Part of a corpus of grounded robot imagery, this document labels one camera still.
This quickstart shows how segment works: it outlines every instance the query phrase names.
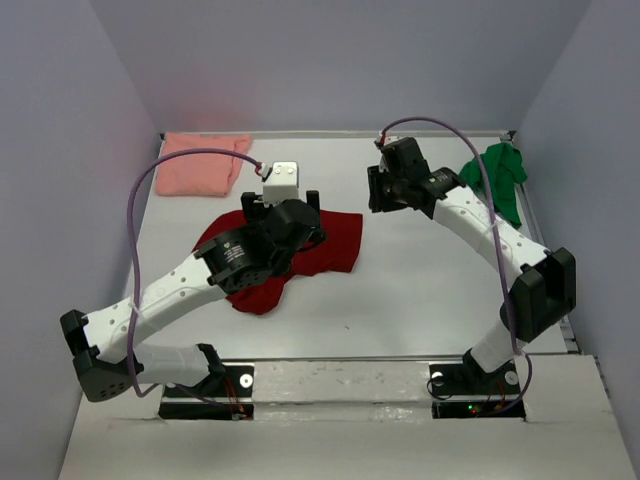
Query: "orange towel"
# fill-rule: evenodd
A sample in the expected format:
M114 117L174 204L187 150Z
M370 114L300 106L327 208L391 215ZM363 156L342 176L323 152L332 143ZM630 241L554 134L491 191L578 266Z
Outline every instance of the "orange towel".
M224 148L247 153L249 135L214 137L167 133L163 154L189 148ZM173 158L158 166L156 193L165 196L225 197L240 175L244 160L229 155L197 154Z

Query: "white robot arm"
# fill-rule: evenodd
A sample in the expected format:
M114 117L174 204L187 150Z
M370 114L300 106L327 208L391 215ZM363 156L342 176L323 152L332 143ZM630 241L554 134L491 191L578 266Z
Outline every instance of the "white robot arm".
M138 383L180 384L206 395L224 378L224 366L211 345L186 348L145 343L190 311L285 275L297 251L324 241L318 193L298 199L298 167L280 162L264 172L263 195L244 194L247 225L201 245L180 265L149 285L141 296L133 337ZM80 385L90 401L113 398L131 385L126 364L133 300L61 318L74 355Z
M450 169L432 172L414 138L380 146L380 165L369 167L369 208L390 212L420 210L447 227L497 270L493 225L484 203ZM575 259L561 248L555 252L518 233L497 218L505 260L509 297L515 309L516 344L522 348L557 323L576 304ZM495 381L501 367L513 359L507 313L463 357L449 378L460 391Z

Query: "light purple wall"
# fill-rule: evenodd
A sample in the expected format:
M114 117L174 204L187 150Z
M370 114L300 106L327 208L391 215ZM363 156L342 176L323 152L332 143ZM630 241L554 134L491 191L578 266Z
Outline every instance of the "light purple wall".
M546 240L578 261L580 345L600 357L640 473L640 3L595 0L518 135Z
M158 137L86 0L3 2L0 62L0 478L54 479L80 398L59 317L121 293Z
M161 130L514 128L589 0L91 0Z

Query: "wire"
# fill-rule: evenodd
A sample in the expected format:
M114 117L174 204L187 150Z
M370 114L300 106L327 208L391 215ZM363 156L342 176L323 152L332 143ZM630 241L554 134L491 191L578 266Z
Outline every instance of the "wire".
M498 380L498 388L500 389L500 393L502 394L502 400L500 400L500 405L498 405L498 407L502 408L504 407L504 404L507 400L507 392L502 386L502 382L500 380Z
M513 350L514 356L517 357L517 356L523 355L525 360L527 361L527 366L528 366L527 380L525 381L525 384L522 387L522 390L520 391L520 395L518 395L518 398L510 402L506 407L499 410L499 412L502 413L513 408L524 397L525 393L529 389L529 385L531 384L531 379L533 377L533 364L531 363L531 359L526 354L526 352L523 352L518 348L518 341L516 337L515 312L513 310L513 303L511 302L511 297L509 296L509 286L507 285L507 274L504 267L504 255L502 254L502 248L501 248L502 243L500 242L500 231L498 228L498 224L496 222L496 210L495 210L495 205L493 203L493 193L491 191L491 184L489 182L487 169L484 166L484 162L482 161L482 157L478 153L478 150L476 150L476 147L474 147L473 143L471 143L471 140L469 140L469 138L460 130L458 130L456 127L449 125L448 123L443 122L442 120L438 120L437 118L423 117L423 116L405 117L405 118L396 120L394 122L391 122L389 125L387 125L380 131L378 144L384 145L384 140L389 129L397 125L400 125L402 123L414 122L414 121L434 123L454 133L458 138L460 138L460 140L462 140L467 145L467 147L469 147L469 149L473 153L474 158L476 159L476 162L478 162L478 168L480 168L480 175L482 176L482 183L484 184L485 197L487 199L487 208L489 210L489 220L492 225L491 230L493 231L493 243L496 249L496 259L498 261L497 263L498 263L498 276L500 277L500 287L502 288L502 297L504 298L504 305L507 312L507 323L509 326L509 334L511 337L511 349Z
M259 170L263 167L261 162L254 160L248 155L239 152L233 152L231 150L225 150L223 148L192 148L189 150L180 150L178 152L168 153L167 155L163 155L157 160L155 160L151 165L149 165L139 176L136 178L135 182L133 182L133 187L131 188L131 192L129 193L129 201L127 203L127 239L129 243L129 250L131 251L131 262L133 263L133 307L131 308L131 317L129 318L129 329L127 331L127 370L129 372L129 377L131 377L131 383L133 386L136 395L140 398L147 396L151 391L158 386L158 384L154 384L149 387L144 392L140 389L140 384L138 383L138 377L136 375L135 369L135 361L134 361L134 351L133 351L133 340L134 333L136 329L136 322L138 320L138 309L140 306L140 258L138 257L138 247L136 245L136 234L133 223L133 207L136 201L136 195L138 190L140 190L140 186L142 182L146 178L146 176L151 173L158 165L164 163L168 160L171 160L176 157L182 157L185 155L197 155L202 153L214 153L221 155L229 155L231 157L240 158L246 162L251 163L255 167L256 174L260 175ZM189 394L190 396L197 398L198 400L207 403L209 405L220 406L221 404L218 402L213 402L211 400L207 400L206 398L198 395L192 389L185 387L184 385L177 385L180 390Z

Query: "black bracket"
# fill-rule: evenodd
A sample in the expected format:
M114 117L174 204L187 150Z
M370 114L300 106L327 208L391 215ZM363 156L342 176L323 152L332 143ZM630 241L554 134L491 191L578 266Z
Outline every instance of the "black bracket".
M316 212L320 213L320 192L318 190L307 190L307 205L312 207ZM247 223L260 222L267 218L273 206L266 207L262 203L262 195L255 192L244 192L240 197L242 204L242 213Z
M467 362L463 363L434 363L429 365L429 392L436 399L449 399L451 397L488 397L490 393L496 394L496 384L501 382L506 395L519 395L520 385L511 379L517 379L515 364L505 363L502 367L490 375L479 377L476 374L469 375Z
M71 310L60 318L60 325L69 350L73 354L73 367L90 402L103 402L120 395L131 386L131 377L127 370L127 360L108 363L98 360L98 347L89 347L83 327L87 325L84 313ZM136 374L144 367L135 360Z
M226 376L213 388L197 393L217 403L212 405L193 401L178 388L164 387L158 416L165 420L238 420L253 416L254 406L247 401L253 396L255 369L248 364L225 364Z

